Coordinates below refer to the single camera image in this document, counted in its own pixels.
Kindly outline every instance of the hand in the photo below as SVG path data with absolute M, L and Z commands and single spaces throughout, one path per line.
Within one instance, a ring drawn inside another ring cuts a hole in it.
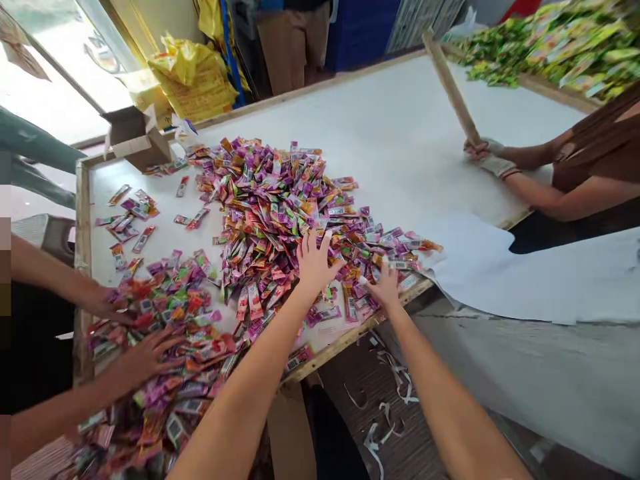
M 98 378 L 124 395 L 152 376 L 184 365 L 183 358 L 160 362 L 164 352 L 186 340 L 184 336 L 168 339 L 172 332 L 173 328 L 168 327 L 146 336 L 138 345 L 124 351 Z
M 488 137 L 481 137 L 484 143 L 474 147 L 469 140 L 465 141 L 465 158 L 474 165 L 491 172 L 500 180 L 519 172 L 518 166 L 509 160 L 500 158 L 504 146 Z
M 332 267 L 328 266 L 327 252 L 331 236 L 332 232 L 328 229 L 318 248 L 317 233 L 315 229 L 309 230 L 295 251 L 300 266 L 300 285 L 308 287 L 315 295 L 332 282 L 338 270 L 346 265 L 344 260 L 338 260 Z
M 386 263 L 382 264 L 382 273 L 375 285 L 367 282 L 366 286 L 378 300 L 378 302 L 388 310 L 390 307 L 400 305 L 400 297 L 398 292 L 398 270 L 390 270 Z
M 75 302 L 82 310 L 100 318 L 108 319 L 123 325 L 132 325 L 133 319 L 117 310 L 127 307 L 126 302 L 110 303 L 107 298 L 113 289 L 103 287 L 98 282 L 86 278 L 82 286 L 78 288 L 77 301 Z
M 465 140 L 464 152 L 467 161 L 477 162 L 486 158 L 490 154 L 499 157 L 505 146 L 489 137 L 480 137 L 483 142 L 478 146 L 473 146 L 469 140 Z

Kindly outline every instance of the brown shirt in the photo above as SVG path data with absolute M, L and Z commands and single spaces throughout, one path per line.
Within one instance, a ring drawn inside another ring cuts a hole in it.
M 640 183 L 640 115 L 616 121 L 640 101 L 640 81 L 578 122 L 554 160 L 553 186 L 569 192 L 590 177 Z

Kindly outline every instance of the yellow plastic bag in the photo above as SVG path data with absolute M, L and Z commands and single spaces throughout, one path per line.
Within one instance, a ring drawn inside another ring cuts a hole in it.
M 220 2 L 218 0 L 199 0 L 198 4 L 200 5 L 198 28 L 219 45 L 224 45 L 225 30 L 222 25 Z
M 160 130 L 171 126 L 173 109 L 158 80 L 151 70 L 144 69 L 118 75 L 129 91 L 129 96 L 138 110 L 144 112 L 150 105 L 154 106 L 156 121 Z
M 208 38 L 213 40 L 214 44 L 218 46 L 220 51 L 226 52 L 227 48 L 225 46 L 225 30 L 222 22 L 222 8 L 220 7 L 220 2 L 218 0 L 199 0 L 198 4 L 200 5 L 198 28 Z M 227 14 L 229 16 L 229 23 L 231 23 L 231 16 L 228 12 Z M 231 28 L 229 31 L 229 43 L 231 44 L 231 50 L 233 50 L 235 46 L 235 34 L 233 33 L 233 28 Z M 209 48 L 215 49 L 211 42 L 209 42 L 207 46 Z M 235 51 L 233 51 L 232 53 L 238 64 L 238 72 L 240 73 L 240 84 L 242 86 L 242 90 L 250 91 L 251 89 L 249 88 L 249 84 L 247 83 L 245 74 L 242 71 L 240 62 L 237 61 L 238 58 L 235 54 Z M 227 68 L 227 70 L 228 73 L 231 74 L 231 69 Z
M 238 92 L 227 79 L 222 56 L 169 34 L 162 42 L 167 52 L 147 63 L 176 114 L 195 123 L 230 111 Z

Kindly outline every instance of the white paper sheet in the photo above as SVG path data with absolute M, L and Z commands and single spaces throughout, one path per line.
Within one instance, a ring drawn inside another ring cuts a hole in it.
M 640 322 L 640 228 L 515 255 L 513 235 L 460 214 L 429 226 L 447 296 L 501 317 L 573 325 Z

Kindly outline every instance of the cardboard box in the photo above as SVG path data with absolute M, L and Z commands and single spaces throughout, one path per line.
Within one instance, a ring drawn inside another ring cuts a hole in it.
M 128 160 L 140 172 L 171 162 L 168 140 L 158 130 L 155 109 L 143 112 L 131 106 L 102 114 L 111 126 L 105 140 L 105 155 L 112 148 L 118 158 Z

